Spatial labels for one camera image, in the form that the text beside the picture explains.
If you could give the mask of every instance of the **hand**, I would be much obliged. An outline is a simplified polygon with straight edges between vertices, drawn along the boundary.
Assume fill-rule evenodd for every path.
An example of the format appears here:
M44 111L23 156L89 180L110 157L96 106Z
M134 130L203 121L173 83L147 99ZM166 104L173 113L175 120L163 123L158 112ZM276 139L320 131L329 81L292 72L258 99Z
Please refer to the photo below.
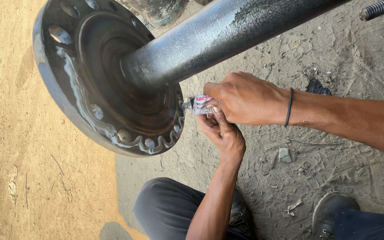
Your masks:
M284 124L290 92L244 73L229 73L220 83L208 82L204 94L213 99L206 107L219 107L231 123Z
M219 148L220 161L241 164L245 153L245 140L237 126L232 125L220 108L213 108L212 114L196 115L202 132Z

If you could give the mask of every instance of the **black shoe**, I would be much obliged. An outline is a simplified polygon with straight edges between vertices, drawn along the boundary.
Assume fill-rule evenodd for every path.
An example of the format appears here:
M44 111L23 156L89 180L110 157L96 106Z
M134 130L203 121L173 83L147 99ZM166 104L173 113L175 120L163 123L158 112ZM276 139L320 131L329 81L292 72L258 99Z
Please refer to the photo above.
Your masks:
M334 217L345 208L360 210L358 203L342 192L334 191L323 196L312 217L312 240L335 239Z
M233 192L229 227L236 230L250 240L256 239L253 219L251 218L251 211L248 208L248 205L242 196L242 192L238 187L235 187L235 191Z

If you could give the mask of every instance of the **black rubber band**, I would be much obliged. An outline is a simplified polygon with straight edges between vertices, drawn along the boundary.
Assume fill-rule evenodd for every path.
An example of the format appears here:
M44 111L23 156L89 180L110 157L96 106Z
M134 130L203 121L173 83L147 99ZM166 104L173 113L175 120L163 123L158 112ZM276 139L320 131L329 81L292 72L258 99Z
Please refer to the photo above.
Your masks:
M285 125L284 125L285 128L288 126L288 120L290 119L291 101L292 100L293 100L293 88L290 88L290 102L288 103L287 120L285 121Z

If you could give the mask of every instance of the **dark pants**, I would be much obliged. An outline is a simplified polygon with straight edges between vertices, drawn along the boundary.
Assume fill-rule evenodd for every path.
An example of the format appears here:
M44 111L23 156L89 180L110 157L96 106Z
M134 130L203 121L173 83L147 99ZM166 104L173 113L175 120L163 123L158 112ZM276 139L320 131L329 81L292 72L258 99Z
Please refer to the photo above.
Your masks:
M141 188L134 215L150 240L184 240L204 196L173 179L155 178ZM226 239L247 238L228 228Z
M205 194L169 178L143 185L134 215L150 240L184 240ZM384 214L342 210L335 218L336 240L384 240ZM246 240L228 228L226 239Z

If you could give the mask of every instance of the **axle shaft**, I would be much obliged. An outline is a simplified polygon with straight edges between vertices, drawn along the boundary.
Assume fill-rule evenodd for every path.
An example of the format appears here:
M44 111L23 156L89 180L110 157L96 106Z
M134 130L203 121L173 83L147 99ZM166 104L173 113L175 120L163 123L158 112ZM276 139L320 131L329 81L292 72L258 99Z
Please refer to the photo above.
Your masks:
M177 84L350 0L214 0L120 61L144 92Z

